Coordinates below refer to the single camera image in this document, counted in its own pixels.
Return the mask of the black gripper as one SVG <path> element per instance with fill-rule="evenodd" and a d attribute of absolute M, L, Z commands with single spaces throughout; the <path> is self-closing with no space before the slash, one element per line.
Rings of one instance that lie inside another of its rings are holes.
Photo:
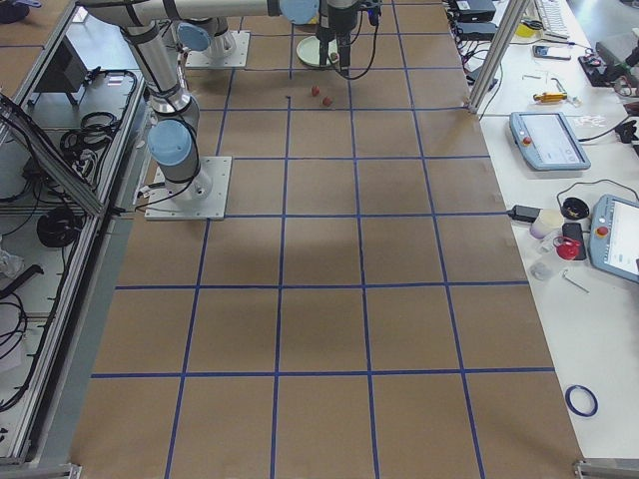
<path fill-rule="evenodd" d="M 362 10 L 366 12 L 368 22 L 372 27 L 378 27 L 381 17 L 381 0 L 363 0 Z M 325 68 L 329 65 L 329 42 L 330 38 L 319 35 L 319 67 Z M 337 54 L 338 64 L 341 70 L 348 70 L 350 67 L 350 34 L 337 34 Z"/>

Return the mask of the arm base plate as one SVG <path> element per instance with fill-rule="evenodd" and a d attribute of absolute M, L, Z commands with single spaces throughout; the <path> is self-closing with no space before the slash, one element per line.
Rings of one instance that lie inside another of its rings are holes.
<path fill-rule="evenodd" d="M 186 67 L 200 70 L 245 68 L 250 39 L 251 32 L 246 30 L 227 31 L 215 37 L 197 34 L 184 43 L 189 51 Z"/>
<path fill-rule="evenodd" d="M 167 183 L 160 167 L 157 167 L 154 181 L 165 185 L 150 192 L 151 205 L 145 209 L 145 219 L 222 220 L 226 213 L 231 172 L 231 157 L 200 157 L 199 174 L 182 192 L 185 186 Z"/>

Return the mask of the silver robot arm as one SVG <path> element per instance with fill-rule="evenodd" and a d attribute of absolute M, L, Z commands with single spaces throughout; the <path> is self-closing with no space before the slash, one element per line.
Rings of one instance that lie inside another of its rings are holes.
<path fill-rule="evenodd" d="M 212 182 L 202 172 L 197 148 L 200 110 L 180 79 L 176 62 L 169 57 L 157 22 L 200 20 L 233 16 L 280 16 L 295 23 L 317 14 L 328 14 L 327 1 L 79 1 L 95 18 L 117 26 L 136 60 L 150 91 L 158 125 L 150 131 L 148 144 L 167 141 L 166 155 L 155 160 L 172 197 L 200 199 Z"/>
<path fill-rule="evenodd" d="M 311 25 L 315 33 L 301 39 L 296 55 L 315 69 L 332 69 L 347 80 L 350 50 L 364 18 L 379 26 L 379 1 L 278 1 L 276 10 L 296 26 Z M 182 65 L 191 69 L 231 69 L 247 65 L 251 32 L 233 30 L 226 17 L 188 19 L 175 24 L 174 39 Z"/>

